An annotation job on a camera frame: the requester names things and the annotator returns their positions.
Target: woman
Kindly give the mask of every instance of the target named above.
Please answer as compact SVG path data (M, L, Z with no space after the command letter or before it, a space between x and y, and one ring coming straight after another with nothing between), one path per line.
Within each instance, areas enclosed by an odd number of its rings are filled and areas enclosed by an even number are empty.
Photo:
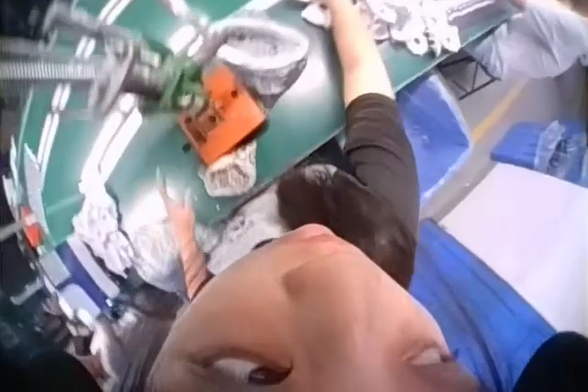
M285 178L277 186L282 234L213 278L193 211L163 192L196 298L155 361L151 390L476 389L404 289L418 188L386 68L350 1L323 1L344 73L345 152L358 179L328 169Z
M498 79L556 77L588 62L588 19L558 0L508 0L520 14L466 51Z

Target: nose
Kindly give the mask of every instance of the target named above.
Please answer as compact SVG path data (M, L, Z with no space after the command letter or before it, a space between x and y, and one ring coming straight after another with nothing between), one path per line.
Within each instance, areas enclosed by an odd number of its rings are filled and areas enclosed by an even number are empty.
M295 323L295 391L390 392L387 332L355 257L325 256L284 277Z

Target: orange device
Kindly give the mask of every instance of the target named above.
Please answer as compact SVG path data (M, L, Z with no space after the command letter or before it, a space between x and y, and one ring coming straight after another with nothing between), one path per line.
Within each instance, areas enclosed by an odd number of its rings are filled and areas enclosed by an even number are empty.
M266 120L266 114L226 67L202 78L206 103L180 114L179 125L206 165L234 150Z

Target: metal frame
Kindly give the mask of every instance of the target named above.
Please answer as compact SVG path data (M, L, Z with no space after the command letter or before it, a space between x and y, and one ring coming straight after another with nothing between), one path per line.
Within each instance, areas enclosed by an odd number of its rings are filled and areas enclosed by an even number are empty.
M445 75L445 73L443 72L443 70L445 68L457 66L459 64L467 64L467 65L474 64L475 65L473 78L471 80L471 85L464 86L463 84L456 82L452 78L452 75ZM470 95L476 94L477 92L481 91L485 87L488 87L489 85L491 85L492 83L494 83L498 80L497 78L490 75L490 73L486 70L486 68L481 63L479 63L477 60L475 60L473 57L471 57L469 55L465 55L465 56L460 57L456 60L450 60L448 62L441 62L437 65L437 70L440 71L448 79L449 82L451 82L457 89L459 89L463 93L462 95L459 95L457 97L458 101L465 100ZM487 82L484 82L483 84L476 86L476 82L478 80L478 73L480 72L480 70L482 70L489 77L489 80Z

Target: eye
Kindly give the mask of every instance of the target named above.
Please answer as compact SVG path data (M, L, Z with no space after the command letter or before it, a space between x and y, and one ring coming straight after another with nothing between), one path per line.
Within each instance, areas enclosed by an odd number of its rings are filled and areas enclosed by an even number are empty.
M239 383L257 386L272 386L284 381L289 371L277 371L259 363L239 358L223 358L211 365L224 375Z

